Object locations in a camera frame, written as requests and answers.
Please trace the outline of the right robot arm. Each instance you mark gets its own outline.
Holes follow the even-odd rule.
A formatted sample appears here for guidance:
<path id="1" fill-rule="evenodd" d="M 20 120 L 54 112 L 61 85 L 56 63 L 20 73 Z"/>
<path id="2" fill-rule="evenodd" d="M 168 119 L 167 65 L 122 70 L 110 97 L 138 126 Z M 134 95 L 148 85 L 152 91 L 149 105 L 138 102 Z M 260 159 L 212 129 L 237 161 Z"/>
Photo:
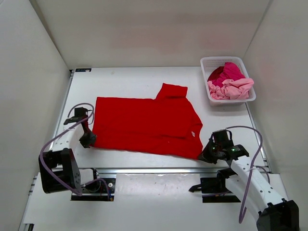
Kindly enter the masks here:
<path id="1" fill-rule="evenodd" d="M 215 178 L 202 179 L 197 190 L 208 197 L 234 194 L 241 202 L 239 223 L 246 212 L 254 217 L 259 231 L 298 231 L 299 207 L 278 193 L 255 165 L 257 154 L 248 151 L 232 140 L 231 128 L 214 131 L 199 160 L 216 164 L 222 160 L 228 168 L 217 172 Z"/>

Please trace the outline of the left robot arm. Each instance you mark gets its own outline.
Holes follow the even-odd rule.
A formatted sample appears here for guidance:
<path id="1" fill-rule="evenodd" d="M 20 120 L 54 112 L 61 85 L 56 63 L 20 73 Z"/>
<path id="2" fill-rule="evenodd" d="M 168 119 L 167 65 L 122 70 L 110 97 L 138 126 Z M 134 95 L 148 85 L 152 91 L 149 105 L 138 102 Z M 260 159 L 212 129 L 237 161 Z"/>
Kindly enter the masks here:
<path id="1" fill-rule="evenodd" d="M 74 156 L 78 146 L 90 148 L 96 136 L 87 121 L 77 123 L 72 119 L 64 122 L 65 134 L 55 139 L 49 151 L 38 158 L 42 187 L 45 193 L 69 190 L 81 196 L 82 188 L 94 192 L 100 188 L 101 180 L 93 168 L 79 169 Z"/>

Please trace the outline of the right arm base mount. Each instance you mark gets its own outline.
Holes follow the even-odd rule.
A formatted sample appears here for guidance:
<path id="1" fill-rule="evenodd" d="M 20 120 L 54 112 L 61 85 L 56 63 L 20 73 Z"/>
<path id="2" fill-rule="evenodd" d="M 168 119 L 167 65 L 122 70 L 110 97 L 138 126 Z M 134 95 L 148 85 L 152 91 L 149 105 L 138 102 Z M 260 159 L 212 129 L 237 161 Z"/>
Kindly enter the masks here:
<path id="1" fill-rule="evenodd" d="M 226 188 L 226 179 L 236 173 L 230 168 L 219 170 L 215 177 L 201 177 L 189 192 L 201 192 L 203 203 L 239 203 L 240 200 Z"/>

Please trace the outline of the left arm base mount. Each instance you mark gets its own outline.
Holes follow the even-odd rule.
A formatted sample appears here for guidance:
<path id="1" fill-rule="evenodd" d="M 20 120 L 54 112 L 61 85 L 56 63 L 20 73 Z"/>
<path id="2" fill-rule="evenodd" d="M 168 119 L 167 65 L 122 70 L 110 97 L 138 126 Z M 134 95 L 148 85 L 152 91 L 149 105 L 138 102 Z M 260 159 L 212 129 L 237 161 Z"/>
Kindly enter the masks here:
<path id="1" fill-rule="evenodd" d="M 94 168 L 80 169 L 82 195 L 71 194 L 71 201 L 113 202 L 116 178 L 103 177 Z"/>

